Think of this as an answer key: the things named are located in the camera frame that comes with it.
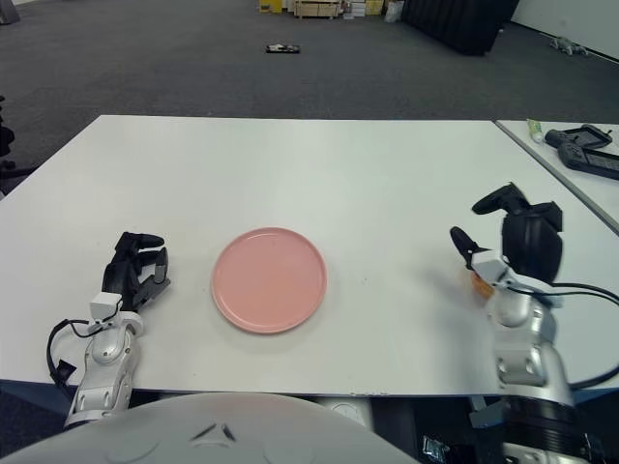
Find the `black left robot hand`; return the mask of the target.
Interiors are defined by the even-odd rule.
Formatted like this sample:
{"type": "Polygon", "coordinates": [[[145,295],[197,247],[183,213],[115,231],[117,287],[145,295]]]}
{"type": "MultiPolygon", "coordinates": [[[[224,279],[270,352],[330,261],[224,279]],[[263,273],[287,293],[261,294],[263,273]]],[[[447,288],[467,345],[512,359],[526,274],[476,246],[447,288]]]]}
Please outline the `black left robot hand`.
{"type": "Polygon", "coordinates": [[[124,232],[103,272],[102,291],[121,296],[124,311],[138,312],[170,284],[162,237],[124,232]]]}

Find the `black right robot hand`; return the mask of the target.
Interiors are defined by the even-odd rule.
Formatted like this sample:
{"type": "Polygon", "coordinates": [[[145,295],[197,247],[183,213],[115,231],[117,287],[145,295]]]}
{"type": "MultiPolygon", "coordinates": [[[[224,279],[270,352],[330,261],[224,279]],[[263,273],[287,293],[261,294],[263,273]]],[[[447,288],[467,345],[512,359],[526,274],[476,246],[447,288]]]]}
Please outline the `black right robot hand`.
{"type": "Polygon", "coordinates": [[[498,250],[479,246],[461,228],[450,237],[465,267],[491,287],[544,291],[556,278],[563,253],[563,213],[554,202],[531,204],[509,183],[475,203],[472,211],[506,213],[498,250]]]}

